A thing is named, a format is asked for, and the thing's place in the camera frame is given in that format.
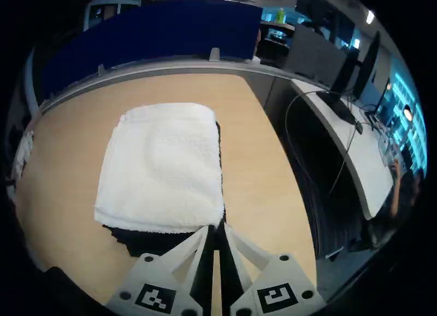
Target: white desk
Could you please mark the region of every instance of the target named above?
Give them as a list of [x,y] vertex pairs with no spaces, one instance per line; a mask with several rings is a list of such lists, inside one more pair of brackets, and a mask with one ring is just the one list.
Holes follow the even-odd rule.
[[[296,79],[291,80],[291,83],[298,93],[323,91],[320,87]],[[341,120],[316,93],[303,94],[302,98],[344,155],[355,127]],[[359,122],[366,122],[358,107],[352,105],[351,111]],[[369,220],[380,210],[393,186],[393,179],[388,167],[382,163],[376,132],[372,132],[368,125],[362,125],[363,134],[355,133],[345,159],[357,188],[363,214]]]

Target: ceiling light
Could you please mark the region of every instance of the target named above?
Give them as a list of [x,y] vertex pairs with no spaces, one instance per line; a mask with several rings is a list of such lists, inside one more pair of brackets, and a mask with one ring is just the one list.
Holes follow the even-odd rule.
[[413,114],[411,112],[410,106],[405,105],[404,115],[409,122],[411,122],[413,120]]
[[353,41],[353,47],[354,47],[355,49],[359,48],[359,40],[358,40],[358,39],[355,39],[355,40]]
[[371,22],[373,22],[374,18],[375,18],[375,15],[369,10],[369,12],[367,13],[367,19],[365,20],[365,22],[367,24],[370,24]]

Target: window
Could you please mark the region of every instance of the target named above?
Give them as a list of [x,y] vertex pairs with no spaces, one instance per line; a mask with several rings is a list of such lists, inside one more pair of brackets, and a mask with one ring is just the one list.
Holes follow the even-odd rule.
[[120,14],[124,13],[125,11],[128,11],[130,9],[135,9],[137,7],[138,7],[138,5],[136,5],[136,4],[121,4],[120,5]]
[[117,14],[118,4],[97,4],[90,7],[90,18],[88,28],[100,24],[102,21],[110,19]]

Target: monitor stand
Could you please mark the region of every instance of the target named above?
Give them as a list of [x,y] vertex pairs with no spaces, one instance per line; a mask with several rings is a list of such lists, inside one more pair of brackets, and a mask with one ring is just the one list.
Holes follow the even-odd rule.
[[349,110],[349,108],[340,100],[340,97],[337,95],[335,97],[335,93],[329,92],[317,92],[319,98],[323,100],[334,113],[345,122],[350,125],[355,125],[355,117]]

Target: floor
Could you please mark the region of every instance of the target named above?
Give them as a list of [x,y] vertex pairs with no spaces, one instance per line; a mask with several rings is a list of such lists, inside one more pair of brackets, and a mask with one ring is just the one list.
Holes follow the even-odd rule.
[[328,301],[375,253],[370,250],[351,253],[343,249],[334,261],[318,260],[317,291],[324,300]]

